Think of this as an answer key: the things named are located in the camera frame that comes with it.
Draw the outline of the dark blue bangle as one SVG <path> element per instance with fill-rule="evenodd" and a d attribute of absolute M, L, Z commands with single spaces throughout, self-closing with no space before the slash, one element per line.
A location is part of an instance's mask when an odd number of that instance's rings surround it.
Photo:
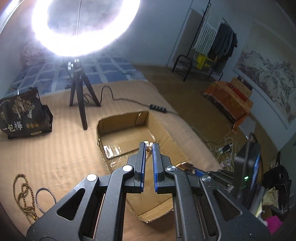
<path fill-rule="evenodd" d="M 41 187 L 36 191 L 35 202 L 38 210 L 45 214 L 50 209 L 50 204 L 53 206 L 57 203 L 57 199 L 49 188 Z"/>

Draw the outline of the black monitor device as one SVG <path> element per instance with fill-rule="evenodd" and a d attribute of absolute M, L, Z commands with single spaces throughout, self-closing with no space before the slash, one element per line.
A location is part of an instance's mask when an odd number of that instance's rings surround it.
<path fill-rule="evenodd" d="M 258 180 L 261 163 L 261 146 L 254 133 L 250 133 L 247 142 L 234 158 L 234 189 L 232 195 L 245 208 L 250 209 L 260 190 Z"/>

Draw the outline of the tan bed blanket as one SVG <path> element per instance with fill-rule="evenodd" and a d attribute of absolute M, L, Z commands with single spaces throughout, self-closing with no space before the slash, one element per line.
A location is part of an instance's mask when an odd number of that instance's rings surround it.
<path fill-rule="evenodd" d="M 93 88 L 103 102 L 100 107 L 86 107 L 87 130 L 82 128 L 78 108 L 69 106 L 70 92 L 62 91 L 41 97 L 54 116 L 52 132 L 13 140 L 1 134 L 1 204 L 22 234 L 26 234 L 30 223 L 14 199 L 22 183 L 15 179 L 17 174 L 24 174 L 34 191 L 49 188 L 60 200 L 88 174 L 108 174 L 98 147 L 96 129 L 100 120 L 144 111 L 145 104 L 169 106 L 149 82 L 118 81 L 107 88 L 102 84 Z M 219 169 L 212 153 L 182 118 L 173 113 L 150 113 L 159 114 L 171 125 L 172 136 L 188 157 L 179 163 L 190 162 L 204 171 Z"/>

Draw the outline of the brown cardboard box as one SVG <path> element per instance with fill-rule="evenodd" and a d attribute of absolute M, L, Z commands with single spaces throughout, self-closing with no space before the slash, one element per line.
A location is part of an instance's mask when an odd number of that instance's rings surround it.
<path fill-rule="evenodd" d="M 187 161 L 188 157 L 172 136 L 171 125 L 159 114 L 141 111 L 106 117 L 97 124 L 98 147 L 110 173 L 126 165 L 129 156 L 138 152 L 144 141 L 159 143 L 161 154 L 170 157 L 173 165 Z M 145 183 L 142 194 L 128 194 L 128 207 L 141 221 L 152 222 L 173 209 L 170 194 L 156 194 L 152 159 L 145 168 Z"/>

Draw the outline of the orange covered low table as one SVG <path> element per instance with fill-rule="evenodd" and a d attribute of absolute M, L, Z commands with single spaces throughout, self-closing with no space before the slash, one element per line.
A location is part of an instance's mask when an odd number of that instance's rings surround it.
<path fill-rule="evenodd" d="M 233 132 L 237 132 L 238 127 L 249 116 L 253 102 L 245 96 L 231 82 L 214 81 L 206 90 L 203 96 L 213 97 L 227 114 L 234 120 Z"/>

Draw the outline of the yellow box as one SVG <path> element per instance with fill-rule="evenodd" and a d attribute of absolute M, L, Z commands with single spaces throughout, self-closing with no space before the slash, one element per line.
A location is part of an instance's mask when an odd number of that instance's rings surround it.
<path fill-rule="evenodd" d="M 213 65 L 213 60 L 211 60 L 210 58 L 208 58 L 207 56 L 205 55 L 201 55 L 199 54 L 197 56 L 197 65 L 196 65 L 196 68 L 198 70 L 201 70 L 201 71 L 209 71 Z"/>

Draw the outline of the black printed snack bag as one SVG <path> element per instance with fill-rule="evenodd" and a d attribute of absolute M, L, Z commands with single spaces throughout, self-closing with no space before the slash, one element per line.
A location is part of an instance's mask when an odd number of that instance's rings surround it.
<path fill-rule="evenodd" d="M 41 103 L 36 87 L 1 99 L 1 131 L 10 140 L 50 133 L 52 122 L 53 114 Z"/>

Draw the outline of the black clothes rack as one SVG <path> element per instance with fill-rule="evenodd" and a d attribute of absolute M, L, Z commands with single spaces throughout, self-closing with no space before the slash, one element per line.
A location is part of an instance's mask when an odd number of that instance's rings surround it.
<path fill-rule="evenodd" d="M 197 65 L 196 59 L 199 54 L 196 53 L 196 51 L 193 49 L 193 47 L 196 43 L 197 36 L 198 36 L 199 30 L 201 28 L 202 21 L 205 17 L 206 10 L 208 10 L 209 8 L 211 8 L 212 12 L 215 13 L 213 11 L 212 1 L 208 1 L 206 8 L 203 11 L 201 21 L 197 27 L 196 33 L 195 33 L 193 40 L 191 42 L 191 45 L 189 47 L 189 50 L 187 51 L 186 54 L 180 54 L 176 57 L 175 63 L 174 63 L 173 68 L 171 70 L 173 73 L 180 75 L 183 78 L 183 81 L 186 81 L 187 78 L 190 76 L 190 74 L 195 74 L 195 73 L 204 73 L 208 76 L 208 78 L 211 78 L 212 75 L 216 75 L 219 77 L 218 80 L 221 80 L 221 78 L 223 76 L 223 69 L 224 69 L 228 59 L 230 58 L 230 57 L 229 58 L 222 57 L 221 59 L 214 59 L 211 69 L 207 72 L 198 70 L 196 68 L 196 65 Z M 226 19 L 223 16 L 221 16 L 217 13 L 215 13 L 215 14 L 221 18 L 220 24 L 227 23 L 230 26 L 230 24 L 226 21 Z"/>

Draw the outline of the black tripod stand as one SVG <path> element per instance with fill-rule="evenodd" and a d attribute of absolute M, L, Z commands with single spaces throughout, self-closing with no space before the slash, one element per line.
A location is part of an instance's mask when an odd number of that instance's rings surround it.
<path fill-rule="evenodd" d="M 83 128 L 83 130 L 87 130 L 88 124 L 87 124 L 87 118 L 86 118 L 86 112 L 85 112 L 83 84 L 86 85 L 86 87 L 89 91 L 89 94 L 92 97 L 94 103 L 98 107 L 100 107 L 101 104 L 100 104 L 100 101 L 98 100 L 98 98 L 92 88 L 89 78 L 85 74 L 85 71 L 84 71 L 81 61 L 78 58 L 76 58 L 76 59 L 74 59 L 74 62 L 71 65 L 73 66 L 72 67 L 73 80 L 72 80 L 71 89 L 70 89 L 69 106 L 73 105 L 74 95 L 76 93 L 82 128 Z"/>

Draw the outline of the hanging dark clothes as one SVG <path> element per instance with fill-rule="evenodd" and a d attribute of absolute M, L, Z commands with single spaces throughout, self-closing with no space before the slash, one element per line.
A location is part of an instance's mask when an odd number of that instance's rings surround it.
<path fill-rule="evenodd" d="M 222 23 L 210 48 L 208 57 L 212 60 L 221 59 L 222 57 L 229 58 L 232 56 L 237 44 L 236 33 L 227 23 Z"/>

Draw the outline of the white radiator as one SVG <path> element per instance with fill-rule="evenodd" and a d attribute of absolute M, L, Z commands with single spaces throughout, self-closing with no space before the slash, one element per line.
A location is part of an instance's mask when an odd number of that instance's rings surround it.
<path fill-rule="evenodd" d="M 196 43 L 193 49 L 201 55 L 208 55 L 220 27 L 221 18 L 212 12 L 211 8 L 206 10 L 202 21 Z"/>

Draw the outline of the folded floral quilt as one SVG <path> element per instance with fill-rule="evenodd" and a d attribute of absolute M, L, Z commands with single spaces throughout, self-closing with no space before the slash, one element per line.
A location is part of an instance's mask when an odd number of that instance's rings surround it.
<path fill-rule="evenodd" d="M 45 59 L 45 48 L 39 41 L 29 39 L 25 42 L 20 52 L 20 61 L 23 69 Z"/>

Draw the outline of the landscape wall painting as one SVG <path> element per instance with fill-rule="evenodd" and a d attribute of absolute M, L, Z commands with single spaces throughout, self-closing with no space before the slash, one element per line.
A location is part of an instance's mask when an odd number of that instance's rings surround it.
<path fill-rule="evenodd" d="M 254 22 L 234 71 L 249 81 L 289 128 L 295 120 L 295 47 Z"/>

